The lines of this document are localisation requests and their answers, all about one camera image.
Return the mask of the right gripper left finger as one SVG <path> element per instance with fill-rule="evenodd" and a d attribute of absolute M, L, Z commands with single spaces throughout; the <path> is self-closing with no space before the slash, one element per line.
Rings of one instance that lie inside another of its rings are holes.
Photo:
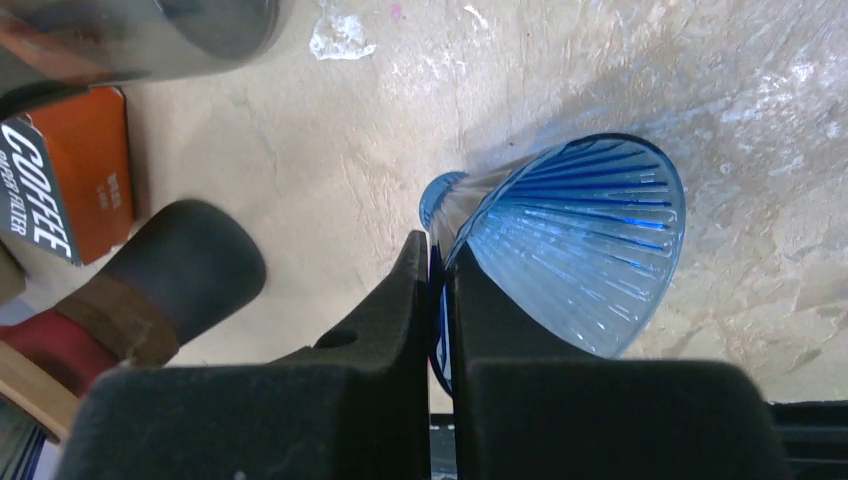
<path fill-rule="evenodd" d="M 425 479 L 428 244 L 315 345 L 264 365 L 121 369 L 82 404 L 60 479 Z"/>

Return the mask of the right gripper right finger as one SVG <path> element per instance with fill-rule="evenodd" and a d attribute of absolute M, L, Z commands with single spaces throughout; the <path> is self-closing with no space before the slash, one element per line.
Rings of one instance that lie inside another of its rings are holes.
<path fill-rule="evenodd" d="M 785 479 L 739 368 L 606 360 L 533 321 L 463 248 L 448 277 L 464 479 Z"/>

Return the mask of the wooden dripper stand black base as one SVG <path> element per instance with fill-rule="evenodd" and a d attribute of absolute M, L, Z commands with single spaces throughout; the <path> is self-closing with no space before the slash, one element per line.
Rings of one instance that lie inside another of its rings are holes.
<path fill-rule="evenodd" d="M 123 363 L 165 365 L 255 299 L 266 278 L 236 220 L 202 200 L 175 201 L 86 283 L 2 327 L 2 400 L 61 442 L 99 376 Z"/>

